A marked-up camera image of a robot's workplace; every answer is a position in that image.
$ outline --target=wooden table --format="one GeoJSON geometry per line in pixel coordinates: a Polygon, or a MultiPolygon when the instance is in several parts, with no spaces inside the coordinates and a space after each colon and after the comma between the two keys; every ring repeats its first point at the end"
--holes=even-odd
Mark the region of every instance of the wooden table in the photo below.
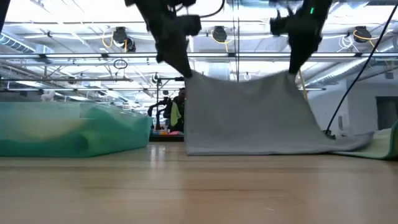
{"type": "Polygon", "coordinates": [[[343,156],[0,157],[2,224],[395,224],[397,191],[398,162],[343,156]]]}

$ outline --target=gray cloth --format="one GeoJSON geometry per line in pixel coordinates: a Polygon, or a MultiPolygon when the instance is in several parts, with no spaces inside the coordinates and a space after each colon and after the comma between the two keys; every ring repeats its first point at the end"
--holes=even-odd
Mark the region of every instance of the gray cloth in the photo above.
{"type": "Polygon", "coordinates": [[[194,72],[185,86],[188,155],[352,151],[373,137],[328,139],[287,72],[240,83],[194,72]]]}

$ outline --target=ventilation duct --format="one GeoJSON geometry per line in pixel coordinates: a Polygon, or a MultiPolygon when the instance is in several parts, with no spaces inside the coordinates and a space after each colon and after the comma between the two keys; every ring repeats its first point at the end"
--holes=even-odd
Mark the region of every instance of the ventilation duct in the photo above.
{"type": "MultiPolygon", "coordinates": [[[[54,50],[51,48],[42,45],[42,44],[35,44],[34,47],[29,47],[27,44],[22,43],[18,40],[17,37],[14,37],[12,34],[8,33],[1,33],[0,34],[0,44],[10,47],[20,53],[23,54],[51,54],[54,53],[54,50]]],[[[44,62],[44,63],[52,63],[52,59],[48,58],[36,58],[34,59],[37,62],[44,62]]]]}
{"type": "MultiPolygon", "coordinates": [[[[379,52],[390,52],[398,50],[398,38],[394,36],[393,38],[381,43],[377,50],[379,52]]],[[[327,85],[331,83],[336,83],[337,81],[344,79],[354,73],[359,72],[368,58],[361,58],[353,60],[352,62],[339,63],[338,65],[320,73],[314,79],[305,84],[307,87],[314,85],[327,85]]],[[[377,61],[371,60],[369,62],[370,66],[377,65],[377,61]]]]}
{"type": "Polygon", "coordinates": [[[35,53],[35,49],[32,47],[29,47],[26,44],[23,44],[22,42],[19,42],[18,40],[10,37],[7,34],[0,34],[0,44],[8,46],[14,50],[17,50],[22,53],[26,54],[32,54],[35,53]]]}
{"type": "MultiPolygon", "coordinates": [[[[310,80],[311,78],[315,77],[319,73],[337,65],[338,63],[336,62],[321,62],[321,63],[316,63],[315,65],[311,66],[310,68],[307,68],[306,70],[303,71],[303,78],[305,81],[310,80]]],[[[300,76],[297,75],[296,79],[296,84],[300,85],[301,80],[300,76]]]]}

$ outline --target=wall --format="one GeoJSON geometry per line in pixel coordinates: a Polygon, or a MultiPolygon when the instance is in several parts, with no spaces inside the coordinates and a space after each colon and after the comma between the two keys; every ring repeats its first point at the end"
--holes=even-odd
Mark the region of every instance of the wall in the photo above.
{"type": "MultiPolygon", "coordinates": [[[[311,110],[314,113],[315,119],[322,130],[326,130],[333,113],[335,112],[338,103],[346,91],[346,81],[342,80],[337,85],[326,86],[325,91],[310,91],[308,92],[308,101],[311,110]]],[[[348,103],[345,100],[332,122],[330,130],[332,134],[346,134],[349,132],[348,120],[348,103]],[[343,131],[339,130],[338,117],[343,117],[343,131]]]]}
{"type": "Polygon", "coordinates": [[[41,97],[37,92],[27,92],[27,96],[21,96],[19,93],[0,92],[0,102],[40,102],[41,97]]]}
{"type": "Polygon", "coordinates": [[[398,96],[395,80],[358,82],[348,94],[349,123],[353,134],[377,130],[377,96],[398,96]]]}

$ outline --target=industrial ceiling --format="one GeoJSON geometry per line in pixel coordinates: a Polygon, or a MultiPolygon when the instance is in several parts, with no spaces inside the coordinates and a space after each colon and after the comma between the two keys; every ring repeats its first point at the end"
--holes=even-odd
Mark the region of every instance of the industrial ceiling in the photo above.
{"type": "MultiPolygon", "coordinates": [[[[287,37],[273,37],[269,33],[269,19],[277,14],[275,7],[269,6],[268,1],[233,1],[234,7],[232,0],[227,0],[219,14],[202,20],[198,36],[188,38],[191,68],[204,75],[234,82],[288,69],[290,49],[287,37]],[[217,27],[222,27],[227,35],[224,42],[214,38],[217,27]],[[242,57],[237,61],[228,53],[242,57]]],[[[221,2],[197,0],[194,6],[182,9],[178,14],[209,14],[216,11],[221,2]]],[[[336,1],[323,28],[318,55],[302,67],[306,86],[327,87],[353,74],[366,56],[356,53],[372,49],[371,41],[359,43],[353,32],[359,26],[366,26],[371,40],[377,41],[393,3],[395,1],[336,1]]],[[[280,10],[282,16],[287,15],[287,10],[280,10]]],[[[396,69],[394,63],[386,61],[396,58],[397,17],[394,15],[389,24],[379,57],[375,54],[373,70],[368,75],[396,69]]],[[[146,111],[156,102],[155,80],[181,76],[167,64],[158,64],[155,52],[154,40],[147,32],[142,16],[136,7],[126,7],[123,0],[11,0],[0,36],[0,53],[58,56],[21,58],[0,55],[0,72],[8,79],[23,80],[17,83],[18,88],[21,85],[33,90],[59,88],[59,96],[73,96],[78,100],[104,101],[104,96],[110,96],[115,103],[146,111]],[[124,27],[127,36],[135,43],[136,53],[125,53],[128,50],[121,47],[123,44],[113,40],[117,27],[124,27]],[[104,54],[114,57],[104,58],[104,54]],[[60,81],[72,78],[77,81],[60,81]],[[30,82],[29,79],[46,81],[30,82]],[[88,86],[93,90],[82,90],[88,86]]],[[[169,96],[176,95],[183,82],[163,80],[161,87],[160,97],[164,96],[162,90],[168,90],[169,96]]]]}

